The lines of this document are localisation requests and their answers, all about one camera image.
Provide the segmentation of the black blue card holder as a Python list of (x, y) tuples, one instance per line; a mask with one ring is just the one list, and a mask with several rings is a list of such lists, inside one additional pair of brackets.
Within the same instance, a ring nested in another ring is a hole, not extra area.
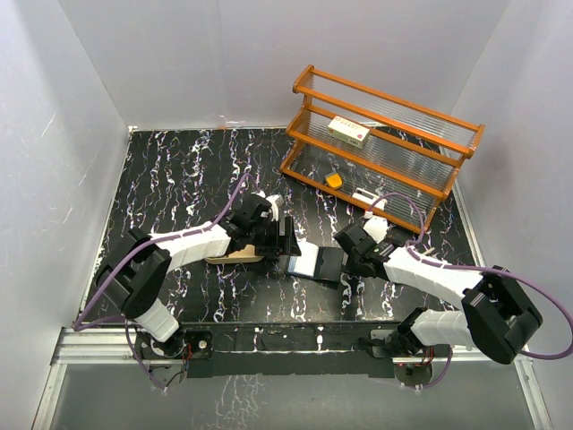
[(306, 241), (297, 244), (301, 254), (288, 257), (286, 274), (318, 282), (339, 282), (345, 255), (341, 248)]

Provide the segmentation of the beige oval plastic tray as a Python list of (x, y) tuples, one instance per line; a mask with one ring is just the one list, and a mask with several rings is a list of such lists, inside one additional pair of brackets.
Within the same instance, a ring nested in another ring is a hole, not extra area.
[(205, 261), (209, 264), (238, 264), (238, 263), (253, 263), (260, 262), (263, 256), (255, 253), (254, 245), (247, 245), (244, 249), (232, 252), (219, 257), (209, 257)]

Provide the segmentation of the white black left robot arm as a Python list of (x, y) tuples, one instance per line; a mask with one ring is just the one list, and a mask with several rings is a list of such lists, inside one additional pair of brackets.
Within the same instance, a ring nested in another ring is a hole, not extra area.
[(95, 283), (127, 322), (138, 324), (163, 356), (184, 349), (184, 329), (162, 304), (159, 291), (166, 275), (187, 264), (220, 258), (251, 245), (262, 258), (300, 256), (294, 222), (282, 215), (283, 197), (263, 192), (246, 195), (198, 227), (150, 235), (135, 228), (100, 264)]

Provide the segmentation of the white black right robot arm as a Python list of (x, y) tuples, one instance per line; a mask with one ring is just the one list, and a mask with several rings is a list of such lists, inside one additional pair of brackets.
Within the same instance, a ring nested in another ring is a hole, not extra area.
[(347, 255), (351, 274), (414, 287), (454, 307), (417, 307), (377, 342), (390, 356), (417, 356), (428, 347), (449, 345), (478, 348), (489, 359), (508, 365), (543, 324), (526, 292), (503, 269), (453, 269), (411, 245), (377, 239), (358, 224), (346, 226), (335, 239)]

